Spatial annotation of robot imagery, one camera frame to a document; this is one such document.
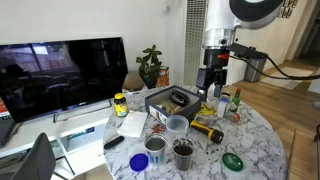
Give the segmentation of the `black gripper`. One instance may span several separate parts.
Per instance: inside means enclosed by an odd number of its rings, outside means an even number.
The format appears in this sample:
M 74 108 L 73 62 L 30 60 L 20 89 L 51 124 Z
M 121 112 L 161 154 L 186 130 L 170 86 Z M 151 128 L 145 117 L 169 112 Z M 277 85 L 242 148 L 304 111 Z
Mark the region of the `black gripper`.
M 198 93 L 202 101 L 207 101 L 208 88 L 215 84 L 214 97 L 219 98 L 222 86 L 226 84 L 226 76 L 229 60 L 227 49 L 206 49 L 203 64 L 197 74 L 196 86 L 200 88 Z

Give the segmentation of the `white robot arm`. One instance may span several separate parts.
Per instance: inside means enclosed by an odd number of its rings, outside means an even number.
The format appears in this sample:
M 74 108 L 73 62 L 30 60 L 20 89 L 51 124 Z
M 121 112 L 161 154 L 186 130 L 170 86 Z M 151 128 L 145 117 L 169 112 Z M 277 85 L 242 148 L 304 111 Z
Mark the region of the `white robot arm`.
M 202 101 L 207 100 L 214 84 L 214 96 L 219 97 L 226 84 L 230 47 L 238 27 L 260 29 L 279 14 L 284 0 L 208 0 L 204 48 L 204 68 L 197 74 L 196 87 Z

